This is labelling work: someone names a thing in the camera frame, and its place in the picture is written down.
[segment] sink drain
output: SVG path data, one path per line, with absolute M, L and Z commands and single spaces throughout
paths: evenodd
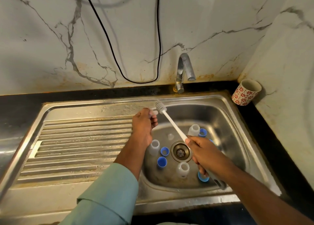
M 190 154 L 190 150 L 184 141 L 176 141 L 172 144 L 170 151 L 173 159 L 178 162 L 188 162 L 191 160 L 192 155 Z

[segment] wall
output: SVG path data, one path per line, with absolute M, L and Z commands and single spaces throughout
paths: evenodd
M 256 107 L 314 188 L 314 0 L 287 0 L 239 77 L 264 90 Z
M 156 77 L 156 0 L 92 0 L 124 74 Z M 197 81 L 235 80 L 285 0 L 160 0 L 159 80 L 188 52 Z M 130 87 L 87 0 L 0 0 L 0 95 Z

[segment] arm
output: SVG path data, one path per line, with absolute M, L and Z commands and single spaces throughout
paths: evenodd
M 143 108 L 132 119 L 132 135 L 102 175 L 78 198 L 60 225 L 122 225 L 131 222 L 145 150 L 152 142 L 157 118 Z
M 240 170 L 206 138 L 189 137 L 186 144 L 193 151 L 193 160 L 202 174 L 212 171 L 234 190 L 257 224 L 308 224 L 309 218 L 286 204 L 265 185 Z

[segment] faucet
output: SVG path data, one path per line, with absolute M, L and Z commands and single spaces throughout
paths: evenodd
M 177 76 L 175 78 L 175 86 L 173 88 L 173 91 L 178 92 L 179 94 L 184 92 L 183 82 L 182 82 L 183 69 L 185 69 L 187 80 L 195 80 L 194 70 L 193 70 L 190 58 L 188 54 L 186 53 L 182 53 L 179 57 Z

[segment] black cable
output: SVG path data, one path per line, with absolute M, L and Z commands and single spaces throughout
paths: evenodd
M 147 83 L 151 83 L 151 82 L 156 81 L 158 79 L 158 76 L 159 76 L 159 62 L 160 62 L 160 55 L 161 55 L 161 42 L 160 42 L 160 32 L 159 32 L 159 0 L 157 0 L 157 12 L 156 12 L 156 15 L 157 15 L 157 31 L 158 31 L 158 40 L 159 40 L 159 56 L 158 56 L 158 64 L 157 64 L 157 77 L 154 80 L 147 81 L 147 82 L 135 82 L 135 81 L 129 80 L 128 78 L 126 78 L 123 75 L 122 70 L 121 70 L 121 68 L 120 68 L 120 66 L 119 66 L 119 64 L 118 64 L 118 62 L 116 60 L 116 56 L 115 56 L 115 54 L 113 52 L 112 45 L 111 45 L 110 39 L 108 37 L 107 31 L 106 31 L 104 25 L 102 24 L 102 22 L 101 22 L 101 20 L 100 20 L 100 18 L 98 16 L 98 13 L 97 13 L 97 11 L 96 11 L 92 1 L 91 0 L 88 0 L 88 1 L 89 1 L 89 4 L 92 6 L 92 9 L 93 9 L 94 13 L 95 13 L 95 15 L 96 15 L 96 17 L 97 17 L 97 19 L 98 19 L 102 29 L 104 30 L 104 32 L 106 34 L 106 37 L 107 37 L 107 40 L 108 40 L 108 43 L 109 43 L 109 46 L 110 46 L 113 58 L 115 59 L 115 62 L 117 64 L 118 68 L 119 68 L 119 71 L 120 71 L 122 77 L 125 78 L 127 81 L 129 81 L 131 83 L 134 83 L 134 84 L 147 84 Z

